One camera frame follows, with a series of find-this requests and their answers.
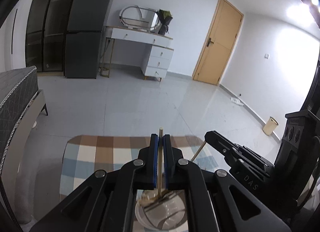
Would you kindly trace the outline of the wooden chopstick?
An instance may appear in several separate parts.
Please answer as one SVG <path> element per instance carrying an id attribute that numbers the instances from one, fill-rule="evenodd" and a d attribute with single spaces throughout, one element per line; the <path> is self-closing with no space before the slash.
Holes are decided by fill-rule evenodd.
<path id="1" fill-rule="evenodd" d="M 200 145 L 200 147 L 198 148 L 196 153 L 191 158 L 191 160 L 190 160 L 191 162 L 193 162 L 196 159 L 196 157 L 200 154 L 200 152 L 202 151 L 202 149 L 204 148 L 205 145 L 206 145 L 206 141 L 203 141 L 203 143 Z"/>
<path id="2" fill-rule="evenodd" d="M 161 198 L 161 192 L 162 192 L 162 164 L 163 164 L 163 127 L 160 127 L 159 134 L 158 134 L 158 166 L 157 166 L 158 198 Z"/>

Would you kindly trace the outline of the beige waste bin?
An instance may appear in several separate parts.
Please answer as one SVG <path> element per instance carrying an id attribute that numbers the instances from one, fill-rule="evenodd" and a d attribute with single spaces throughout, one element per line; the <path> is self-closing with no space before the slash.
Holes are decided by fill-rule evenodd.
<path id="1" fill-rule="evenodd" d="M 273 117 L 269 117 L 268 121 L 266 122 L 266 124 L 263 127 L 263 132 L 267 136 L 270 136 L 273 133 L 273 131 L 276 129 L 277 126 L 278 126 L 278 122 L 276 121 L 276 119 Z"/>

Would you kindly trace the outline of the grey utensil holder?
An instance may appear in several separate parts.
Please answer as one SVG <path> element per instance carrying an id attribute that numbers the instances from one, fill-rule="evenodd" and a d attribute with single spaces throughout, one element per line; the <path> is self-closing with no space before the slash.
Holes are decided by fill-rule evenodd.
<path id="1" fill-rule="evenodd" d="M 168 192 L 163 198 L 152 202 L 158 190 L 139 190 L 135 206 L 135 218 L 139 224 L 153 231 L 177 229 L 187 222 L 183 190 Z"/>

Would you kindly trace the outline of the checkered table cloth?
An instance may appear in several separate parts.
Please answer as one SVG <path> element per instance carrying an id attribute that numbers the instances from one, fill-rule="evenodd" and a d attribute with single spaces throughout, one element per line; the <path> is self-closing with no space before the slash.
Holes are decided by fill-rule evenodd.
<path id="1" fill-rule="evenodd" d="M 202 144 L 196 136 L 170 136 L 172 147 L 191 160 Z M 119 170 L 138 158 L 139 150 L 150 144 L 150 137 L 76 136 L 65 147 L 60 179 L 60 201 L 73 192 L 93 172 Z M 194 162 L 203 170 L 214 172 L 218 164 L 209 149 L 202 149 Z"/>

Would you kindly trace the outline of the white paper on floor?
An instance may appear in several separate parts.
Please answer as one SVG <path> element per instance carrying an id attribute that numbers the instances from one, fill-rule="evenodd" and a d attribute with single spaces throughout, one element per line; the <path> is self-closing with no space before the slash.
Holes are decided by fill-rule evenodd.
<path id="1" fill-rule="evenodd" d="M 243 106 L 244 104 L 241 102 L 240 99 L 236 98 L 236 97 L 231 97 L 230 98 L 231 102 L 236 104 L 236 105 L 239 105 L 239 106 Z"/>

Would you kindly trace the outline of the yellow wooden door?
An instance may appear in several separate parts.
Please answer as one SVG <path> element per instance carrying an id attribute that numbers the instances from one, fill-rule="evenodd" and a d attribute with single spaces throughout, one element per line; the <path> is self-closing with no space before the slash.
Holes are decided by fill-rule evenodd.
<path id="1" fill-rule="evenodd" d="M 244 15 L 229 1 L 218 0 L 193 80 L 217 86 L 231 57 Z"/>

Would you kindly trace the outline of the grey mattress bed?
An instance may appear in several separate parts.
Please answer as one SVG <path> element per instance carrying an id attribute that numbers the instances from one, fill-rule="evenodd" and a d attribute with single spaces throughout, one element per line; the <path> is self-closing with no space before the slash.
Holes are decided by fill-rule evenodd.
<path id="1" fill-rule="evenodd" d="M 1 168 L 22 117 L 39 93 L 35 66 L 1 72 Z"/>

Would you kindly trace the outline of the white dressing table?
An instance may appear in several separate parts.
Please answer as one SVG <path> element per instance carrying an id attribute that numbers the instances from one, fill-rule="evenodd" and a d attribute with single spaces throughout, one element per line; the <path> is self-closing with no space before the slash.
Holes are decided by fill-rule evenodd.
<path id="1" fill-rule="evenodd" d="M 101 56 L 100 76 L 109 77 L 116 41 L 142 43 L 145 45 L 140 69 L 144 79 L 154 77 L 162 81 L 167 75 L 174 50 L 170 47 L 173 38 L 136 29 L 111 27 L 105 28 L 105 46 Z"/>

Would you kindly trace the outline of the dark grey refrigerator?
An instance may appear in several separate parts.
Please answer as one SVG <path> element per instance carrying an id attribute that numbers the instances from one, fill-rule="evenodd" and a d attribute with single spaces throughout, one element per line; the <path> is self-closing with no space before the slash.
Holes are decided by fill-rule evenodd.
<path id="1" fill-rule="evenodd" d="M 104 27 L 113 0 L 73 0 L 66 32 L 65 77 L 97 77 Z"/>

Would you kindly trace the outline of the black glass cabinet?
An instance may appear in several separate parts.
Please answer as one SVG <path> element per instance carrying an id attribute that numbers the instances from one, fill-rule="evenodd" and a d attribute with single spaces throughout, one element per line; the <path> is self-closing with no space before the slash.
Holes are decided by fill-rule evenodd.
<path id="1" fill-rule="evenodd" d="M 63 71 L 67 24 L 73 0 L 33 0 L 26 36 L 25 64 L 38 72 Z"/>

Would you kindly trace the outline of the oval vanity mirror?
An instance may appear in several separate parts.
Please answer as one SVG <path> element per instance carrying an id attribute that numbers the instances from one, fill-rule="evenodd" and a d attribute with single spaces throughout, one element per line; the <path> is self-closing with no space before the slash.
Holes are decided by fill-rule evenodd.
<path id="1" fill-rule="evenodd" d="M 151 32 L 161 26 L 156 10 L 138 5 L 130 5 L 123 8 L 119 13 L 119 19 L 122 25 L 129 29 Z"/>

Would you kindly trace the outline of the white wardrobe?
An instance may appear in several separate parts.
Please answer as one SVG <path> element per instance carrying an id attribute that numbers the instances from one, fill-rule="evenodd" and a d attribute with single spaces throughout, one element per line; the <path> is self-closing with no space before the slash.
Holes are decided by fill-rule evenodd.
<path id="1" fill-rule="evenodd" d="M 1 26 L 1 72 L 25 67 L 25 35 L 32 0 L 19 0 Z"/>

